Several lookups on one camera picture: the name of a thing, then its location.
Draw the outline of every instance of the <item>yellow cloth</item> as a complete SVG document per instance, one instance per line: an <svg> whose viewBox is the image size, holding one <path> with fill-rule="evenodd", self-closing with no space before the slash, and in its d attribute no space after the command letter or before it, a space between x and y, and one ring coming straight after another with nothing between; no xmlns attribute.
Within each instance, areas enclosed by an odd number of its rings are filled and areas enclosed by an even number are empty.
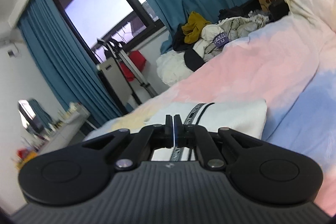
<svg viewBox="0 0 336 224"><path fill-rule="evenodd" d="M205 20L199 13L192 11L188 18L188 23L182 26L185 35L184 43L192 44L198 40L205 25L211 22Z"/></svg>
<svg viewBox="0 0 336 224"><path fill-rule="evenodd" d="M150 103L148 101L133 112L118 118L118 120L113 123L111 132L121 128L128 128L131 132L140 130L146 126L146 122L162 107L160 103Z"/></svg>

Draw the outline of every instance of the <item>mirror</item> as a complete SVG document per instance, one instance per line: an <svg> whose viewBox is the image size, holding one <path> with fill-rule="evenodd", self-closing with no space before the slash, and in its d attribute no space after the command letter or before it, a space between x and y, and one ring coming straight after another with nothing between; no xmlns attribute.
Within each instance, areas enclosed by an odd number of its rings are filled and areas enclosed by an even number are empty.
<svg viewBox="0 0 336 224"><path fill-rule="evenodd" d="M22 125L30 134L41 134L53 123L52 118L35 99L19 100L18 109Z"/></svg>

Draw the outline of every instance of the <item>red cloth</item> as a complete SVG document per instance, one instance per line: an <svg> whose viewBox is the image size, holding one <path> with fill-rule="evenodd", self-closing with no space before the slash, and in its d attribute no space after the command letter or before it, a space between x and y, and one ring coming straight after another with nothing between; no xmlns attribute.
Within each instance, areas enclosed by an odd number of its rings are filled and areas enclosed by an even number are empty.
<svg viewBox="0 0 336 224"><path fill-rule="evenodd" d="M139 71L143 71L143 68L145 67L147 60L143 57L141 52L139 51L130 52L128 57L130 58L130 60L132 60L132 62L138 68ZM123 74L125 75L127 81L132 82L135 78L134 74L130 71L128 67L126 67L124 62L120 62L120 66L121 69L123 70Z"/></svg>

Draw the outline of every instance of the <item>window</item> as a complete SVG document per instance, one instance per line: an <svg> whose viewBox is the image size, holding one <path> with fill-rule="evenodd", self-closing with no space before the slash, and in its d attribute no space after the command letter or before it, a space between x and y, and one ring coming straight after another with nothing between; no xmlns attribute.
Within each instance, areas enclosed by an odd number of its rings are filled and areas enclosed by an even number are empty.
<svg viewBox="0 0 336 224"><path fill-rule="evenodd" d="M106 60L97 38L124 42L129 51L163 23L146 0L54 0L95 63Z"/></svg>

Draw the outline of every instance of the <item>crumpled white fabric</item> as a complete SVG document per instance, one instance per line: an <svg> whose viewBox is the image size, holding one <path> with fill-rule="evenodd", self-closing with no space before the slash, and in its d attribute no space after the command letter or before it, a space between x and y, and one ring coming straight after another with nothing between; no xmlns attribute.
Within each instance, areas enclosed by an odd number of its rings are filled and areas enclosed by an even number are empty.
<svg viewBox="0 0 336 224"><path fill-rule="evenodd" d="M201 32L201 38L212 42L213 39L222 32L224 31L218 24L206 25Z"/></svg>
<svg viewBox="0 0 336 224"><path fill-rule="evenodd" d="M193 46L193 49L195 52L197 52L197 54L200 57L204 58L205 48L208 47L209 44L211 44L211 41L207 41L201 38L195 43L195 45Z"/></svg>
<svg viewBox="0 0 336 224"><path fill-rule="evenodd" d="M256 15L250 18L231 17L219 21L221 27L230 41L234 41L241 37L247 37L251 32L260 29L268 22L268 17Z"/></svg>
<svg viewBox="0 0 336 224"><path fill-rule="evenodd" d="M156 60L157 75L163 83L172 86L175 83L187 79L193 71L184 62L184 52L170 51L161 55Z"/></svg>

